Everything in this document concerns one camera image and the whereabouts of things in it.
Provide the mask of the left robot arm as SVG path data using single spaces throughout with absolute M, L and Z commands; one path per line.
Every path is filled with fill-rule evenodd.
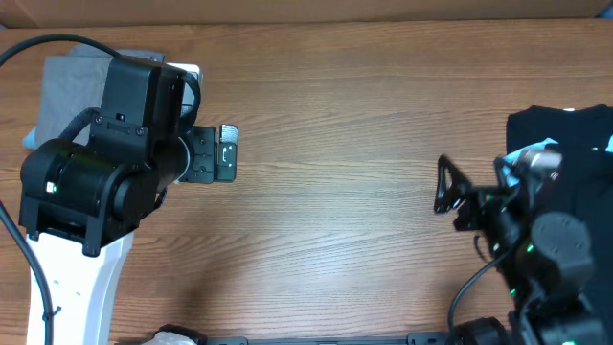
M 104 344 L 126 257 L 141 221 L 173 183 L 233 182 L 238 128 L 197 126 L 183 105 L 198 80 L 133 57 L 111 60 L 102 103 L 79 126 L 22 164 L 19 222 L 38 269 L 31 274 L 31 344 Z

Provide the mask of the grey cotton shorts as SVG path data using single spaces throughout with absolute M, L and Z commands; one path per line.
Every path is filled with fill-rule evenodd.
M 38 146 L 57 138 L 74 117 L 102 103 L 112 56 L 79 44 L 64 56 L 45 58 L 36 127 Z

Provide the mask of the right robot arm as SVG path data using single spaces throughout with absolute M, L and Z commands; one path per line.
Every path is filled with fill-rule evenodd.
M 493 161 L 497 183 L 475 186 L 445 155 L 438 159 L 434 211 L 457 210 L 453 225 L 488 243 L 491 259 L 456 293 L 447 313 L 450 344 L 606 344 L 608 334 L 583 291 L 595 271 L 586 224 L 537 203 L 554 182 L 561 154 L 524 149 Z M 461 298 L 490 270 L 500 273 L 514 304 L 508 327 L 496 318 L 454 321 Z

